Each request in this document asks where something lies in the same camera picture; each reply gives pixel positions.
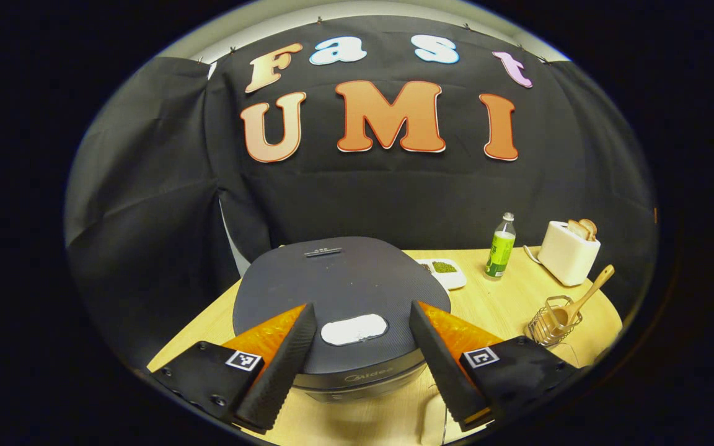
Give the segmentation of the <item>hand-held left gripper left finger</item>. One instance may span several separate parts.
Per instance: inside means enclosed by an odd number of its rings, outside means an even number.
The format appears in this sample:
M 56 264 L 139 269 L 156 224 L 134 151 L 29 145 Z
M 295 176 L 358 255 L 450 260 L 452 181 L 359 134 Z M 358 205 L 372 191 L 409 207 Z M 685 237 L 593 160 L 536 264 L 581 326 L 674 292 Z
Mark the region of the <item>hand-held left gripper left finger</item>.
M 219 421 L 265 434 L 274 427 L 315 332 L 314 305 L 298 305 L 223 344 L 198 341 L 151 376 Z

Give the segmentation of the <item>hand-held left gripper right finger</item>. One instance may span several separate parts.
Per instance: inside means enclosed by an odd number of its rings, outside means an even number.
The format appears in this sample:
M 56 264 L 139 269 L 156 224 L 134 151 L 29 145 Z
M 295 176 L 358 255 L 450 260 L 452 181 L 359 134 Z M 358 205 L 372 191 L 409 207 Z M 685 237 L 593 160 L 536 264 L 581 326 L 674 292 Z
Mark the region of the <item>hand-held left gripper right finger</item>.
M 527 336 L 504 341 L 422 301 L 411 303 L 409 328 L 464 432 L 516 417 L 578 372 Z

